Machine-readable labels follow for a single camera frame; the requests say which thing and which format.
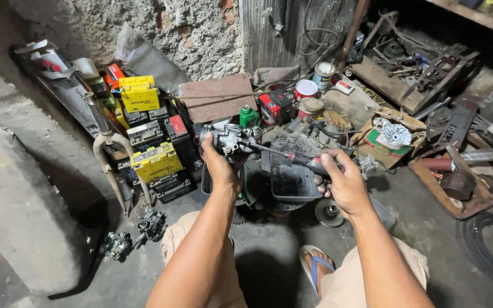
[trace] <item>foot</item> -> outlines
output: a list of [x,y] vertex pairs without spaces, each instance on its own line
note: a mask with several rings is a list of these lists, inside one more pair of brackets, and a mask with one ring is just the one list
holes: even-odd
[[[335,268],[335,265],[334,265],[334,261],[332,261],[332,259],[327,256],[326,254],[318,251],[317,249],[313,249],[311,251],[313,253],[314,256],[318,256],[319,258],[321,259],[324,259],[326,262],[328,262],[330,265],[332,265],[332,267]],[[309,268],[310,272],[311,272],[311,254],[309,252],[304,252],[304,258],[307,262],[307,267]],[[332,273],[332,271],[327,268],[326,266],[320,264],[320,263],[317,263],[317,296],[319,296],[319,301],[321,300],[321,293],[320,293],[320,282],[321,282],[321,279],[323,278],[323,276],[325,275],[328,275]]]

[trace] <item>concrete floor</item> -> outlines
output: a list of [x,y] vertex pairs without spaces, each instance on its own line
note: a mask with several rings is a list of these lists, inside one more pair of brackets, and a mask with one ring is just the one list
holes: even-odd
[[[479,272],[463,254],[451,219],[407,168],[391,176],[371,178],[371,194],[396,217],[392,234],[428,258],[428,294],[437,307],[493,307],[493,280]],[[202,208],[207,196],[196,190],[160,206],[169,224],[181,215]],[[120,230],[135,234],[137,217],[120,223]],[[239,280],[250,307],[314,307],[317,297],[298,261],[298,248],[313,244],[341,263],[355,246],[351,225],[325,228],[309,204],[281,218],[266,218],[232,226]],[[485,232],[493,249],[493,229]],[[49,300],[29,293],[0,255],[0,308],[27,307],[143,307],[163,270],[158,243],[149,242],[123,263],[103,260],[86,289]]]

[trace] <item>wooden shelf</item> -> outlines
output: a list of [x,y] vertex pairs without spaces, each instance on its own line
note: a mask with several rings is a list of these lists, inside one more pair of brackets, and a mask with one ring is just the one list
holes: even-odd
[[479,23],[493,30],[493,17],[490,15],[485,15],[478,11],[472,10],[464,5],[458,4],[457,1],[451,1],[451,0],[425,0],[425,1],[438,5],[444,9],[452,11],[467,19],[471,19],[475,23]]

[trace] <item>flip-flop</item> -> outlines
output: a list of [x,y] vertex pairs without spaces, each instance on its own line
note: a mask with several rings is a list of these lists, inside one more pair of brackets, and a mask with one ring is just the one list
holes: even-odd
[[[302,268],[304,268],[304,272],[306,273],[307,279],[311,281],[311,285],[315,289],[315,293],[317,292],[317,263],[321,263],[322,265],[326,266],[328,269],[330,269],[332,272],[336,271],[336,269],[330,265],[330,263],[326,262],[325,259],[319,257],[319,256],[314,256],[313,255],[313,249],[317,249],[318,251],[322,252],[319,248],[313,246],[313,245],[304,245],[300,248],[300,263],[302,263]],[[305,252],[309,252],[311,255],[311,272],[310,269],[307,267],[307,262],[304,258]]]

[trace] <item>carburetor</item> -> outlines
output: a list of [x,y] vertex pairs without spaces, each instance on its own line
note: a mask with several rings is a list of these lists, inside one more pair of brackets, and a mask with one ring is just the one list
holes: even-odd
[[214,136],[214,148],[226,157],[232,165],[237,164],[249,155],[251,159],[260,157],[260,153],[256,148],[237,142],[238,139],[245,139],[251,143],[260,144],[262,129],[257,126],[243,129],[239,124],[225,124],[223,129],[220,130],[211,124],[205,124],[199,135],[199,143],[205,140],[205,136],[209,132]]

